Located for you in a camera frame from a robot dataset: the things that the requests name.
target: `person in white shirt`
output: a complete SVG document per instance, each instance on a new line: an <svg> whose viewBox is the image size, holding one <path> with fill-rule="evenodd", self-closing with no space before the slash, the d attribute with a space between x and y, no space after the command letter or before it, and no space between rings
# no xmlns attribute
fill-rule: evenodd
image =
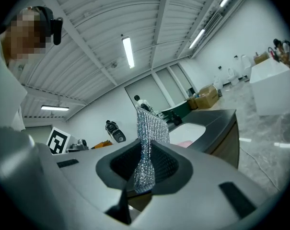
<svg viewBox="0 0 290 230"><path fill-rule="evenodd" d="M60 43L62 19L54 20L47 7L28 7L18 13L8 26L0 27L0 127L25 129L20 104L27 92L10 72L12 60L28 59L40 53L53 35Z"/></svg>
<svg viewBox="0 0 290 230"><path fill-rule="evenodd" d="M281 61L288 65L290 68L290 42L284 41L283 43L278 39L274 39L274 45L281 53Z"/></svg>
<svg viewBox="0 0 290 230"><path fill-rule="evenodd" d="M143 108L149 112L153 112L152 106L149 104L149 102L147 100L141 100L140 97L138 95L134 96L134 100L136 100L136 107L140 107Z"/></svg>

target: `person wearing headset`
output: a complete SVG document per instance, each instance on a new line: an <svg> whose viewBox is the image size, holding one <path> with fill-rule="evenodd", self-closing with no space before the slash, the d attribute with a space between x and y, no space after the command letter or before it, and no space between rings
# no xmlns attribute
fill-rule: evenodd
<svg viewBox="0 0 290 230"><path fill-rule="evenodd" d="M36 6L21 10L9 25L0 27L0 127L25 129L20 104L27 92L10 72L9 62L40 53L52 35L54 44L60 44L62 24L49 8Z"/></svg>

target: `pink object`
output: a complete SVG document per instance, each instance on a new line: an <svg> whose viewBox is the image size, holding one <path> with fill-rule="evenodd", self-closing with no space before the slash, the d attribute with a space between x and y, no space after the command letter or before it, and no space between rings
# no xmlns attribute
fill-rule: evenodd
<svg viewBox="0 0 290 230"><path fill-rule="evenodd" d="M187 148L188 146L192 145L193 142L191 140L186 140L183 142L178 143L177 145L183 148Z"/></svg>

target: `neck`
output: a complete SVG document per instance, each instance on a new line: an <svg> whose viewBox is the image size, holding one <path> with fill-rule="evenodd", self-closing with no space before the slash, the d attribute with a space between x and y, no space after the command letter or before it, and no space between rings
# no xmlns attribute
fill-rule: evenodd
<svg viewBox="0 0 290 230"><path fill-rule="evenodd" d="M9 41L9 37L6 36L6 32L0 34L0 41L2 45L2 52L3 52L5 64L8 65L8 63L10 62L12 58L10 55L10 41Z"/></svg>

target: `white box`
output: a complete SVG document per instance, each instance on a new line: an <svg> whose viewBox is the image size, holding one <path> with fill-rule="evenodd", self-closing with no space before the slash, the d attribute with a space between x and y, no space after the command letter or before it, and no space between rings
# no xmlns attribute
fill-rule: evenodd
<svg viewBox="0 0 290 230"><path fill-rule="evenodd" d="M250 84L259 115L290 113L290 69L269 58L251 70Z"/></svg>
<svg viewBox="0 0 290 230"><path fill-rule="evenodd" d="M75 137L53 127L46 145L50 147L51 153L55 155L65 153L66 149L74 143L77 143Z"/></svg>

